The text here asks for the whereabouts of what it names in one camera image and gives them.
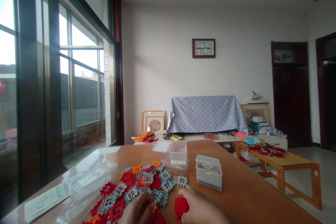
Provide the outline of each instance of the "white wall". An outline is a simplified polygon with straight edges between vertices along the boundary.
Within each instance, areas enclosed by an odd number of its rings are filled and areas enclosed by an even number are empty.
[[[166,110],[173,96],[235,95],[270,102],[271,41],[308,40],[306,14],[125,6],[125,143],[141,133],[145,110]],[[193,38],[215,38],[216,58],[192,58]]]
[[[308,13],[309,21],[309,84],[313,142],[320,143],[319,94],[317,86],[316,42],[320,37],[336,32],[336,0],[321,0]]]

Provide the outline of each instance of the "clock face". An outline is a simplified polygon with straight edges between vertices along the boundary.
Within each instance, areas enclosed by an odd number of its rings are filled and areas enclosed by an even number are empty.
[[[215,57],[216,49],[215,49],[215,40],[198,40],[195,39],[194,41],[194,47],[195,47],[195,53],[194,57]]]

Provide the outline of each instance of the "framed painting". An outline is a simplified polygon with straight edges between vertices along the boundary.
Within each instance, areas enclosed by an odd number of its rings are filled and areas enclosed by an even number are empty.
[[[250,124],[253,116],[265,118],[268,125],[272,127],[271,114],[268,103],[241,104],[246,124]]]
[[[146,117],[147,116],[158,116],[158,117],[165,117],[166,114],[163,110],[149,110],[149,111],[144,111],[142,113],[142,121],[141,121],[141,130],[142,133],[147,132],[147,126],[146,126]]]
[[[160,135],[164,135],[165,117],[147,116],[146,117],[146,132],[152,131]]]

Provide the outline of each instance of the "wall clock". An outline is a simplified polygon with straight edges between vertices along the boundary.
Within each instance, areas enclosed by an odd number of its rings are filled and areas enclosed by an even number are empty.
[[[216,40],[214,38],[193,38],[192,44],[193,58],[216,57]]]

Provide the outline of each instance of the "orange cloth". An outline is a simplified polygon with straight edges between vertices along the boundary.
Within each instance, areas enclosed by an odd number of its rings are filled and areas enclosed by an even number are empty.
[[[140,135],[137,135],[136,138],[133,139],[133,140],[134,140],[134,142],[142,142],[142,141],[146,140],[147,137],[149,137],[153,134],[154,134],[153,132],[148,131],[148,132],[142,133]]]

